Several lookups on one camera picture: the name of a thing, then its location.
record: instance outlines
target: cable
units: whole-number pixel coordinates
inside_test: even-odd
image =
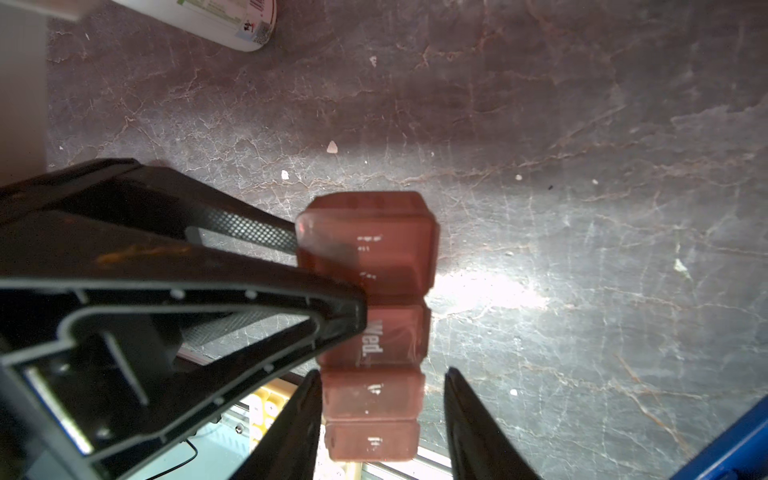
[[[194,448],[194,445],[192,445],[192,442],[190,442],[188,439],[187,439],[187,440],[184,440],[184,441],[185,441],[187,444],[189,444],[189,446],[190,446],[190,447],[192,447],[192,449],[194,450],[194,455],[192,455],[192,458],[189,458],[188,460],[184,460],[184,461],[183,461],[182,463],[180,463],[179,465],[176,465],[175,467],[169,468],[169,469],[168,469],[168,470],[166,470],[165,472],[162,472],[162,473],[158,473],[158,474],[157,474],[157,475],[155,475],[154,477],[150,477],[150,478],[147,478],[147,480],[155,480],[156,478],[160,478],[160,477],[162,477],[163,475],[165,475],[165,474],[167,474],[167,473],[171,473],[173,470],[176,470],[176,469],[178,469],[178,468],[181,468],[181,467],[185,466],[187,463],[189,463],[189,462],[192,462],[192,461],[195,459],[195,457],[197,457],[197,449],[196,449],[196,448]]]

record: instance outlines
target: plastic lid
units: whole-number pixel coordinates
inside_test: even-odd
[[[329,422],[326,448],[334,462],[407,462],[419,450],[419,424]]]
[[[329,421],[416,419],[424,400],[419,369],[323,369],[323,414]]]
[[[388,210],[386,203],[376,209],[316,208],[325,197],[312,202],[296,219],[299,266],[358,284],[369,295],[426,295],[435,282],[439,226],[420,195],[386,193],[416,195],[423,208]],[[327,203],[345,204],[341,200],[348,195],[359,204],[383,194],[334,194],[338,201]]]
[[[429,341],[429,309],[416,305],[368,304],[366,331],[317,357],[322,367],[418,366]]]
[[[384,214],[432,215],[418,192],[339,192],[316,197],[306,209],[380,210]]]

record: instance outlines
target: gray marble surface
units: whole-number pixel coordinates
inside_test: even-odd
[[[253,54],[116,5],[52,22],[50,168],[135,157],[290,219],[421,192],[422,438],[457,366],[547,480],[666,478],[768,393],[766,4],[279,10]]]

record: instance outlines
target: white speck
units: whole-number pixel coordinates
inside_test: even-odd
[[[685,276],[688,280],[693,281],[694,279],[690,278],[690,273],[688,272],[688,269],[683,265],[683,262],[680,261],[679,258],[674,259],[674,270],[676,272],[680,272]]]
[[[96,436],[100,439],[107,440],[112,437],[112,431],[108,427],[101,427],[96,431]]]

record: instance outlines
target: white bottle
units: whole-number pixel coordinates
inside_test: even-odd
[[[275,28],[275,0],[114,0],[241,51],[262,48]]]

